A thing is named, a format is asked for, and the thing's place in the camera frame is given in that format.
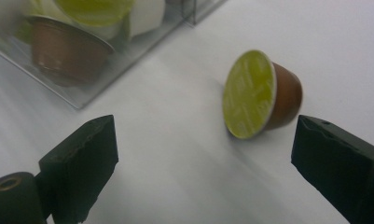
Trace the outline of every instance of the clear plastic box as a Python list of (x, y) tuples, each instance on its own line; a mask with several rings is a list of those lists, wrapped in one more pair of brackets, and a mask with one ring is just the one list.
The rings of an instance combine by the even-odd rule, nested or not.
[(178, 25), (225, 1), (0, 0), (0, 55), (82, 108)]

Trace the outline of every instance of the white surface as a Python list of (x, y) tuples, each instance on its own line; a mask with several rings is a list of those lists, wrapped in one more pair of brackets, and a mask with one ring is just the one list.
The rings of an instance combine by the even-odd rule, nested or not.
[(0, 58), (0, 176), (113, 114), (120, 163), (85, 223), (347, 223), (290, 163), (296, 123), (230, 137), (221, 94), (261, 49), (298, 75), (300, 113), (374, 145), (374, 0), (228, 0), (181, 27), (80, 111)]

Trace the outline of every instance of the white table surface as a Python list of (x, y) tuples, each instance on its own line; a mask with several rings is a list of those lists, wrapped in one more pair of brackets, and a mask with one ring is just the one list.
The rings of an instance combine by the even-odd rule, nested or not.
[(348, 223), (290, 162), (296, 121), (230, 137), (228, 71), (261, 49), (300, 78), (300, 114), (374, 145), (374, 0), (228, 0), (184, 25), (82, 110), (0, 58), (0, 177), (113, 114), (120, 162), (85, 223)]

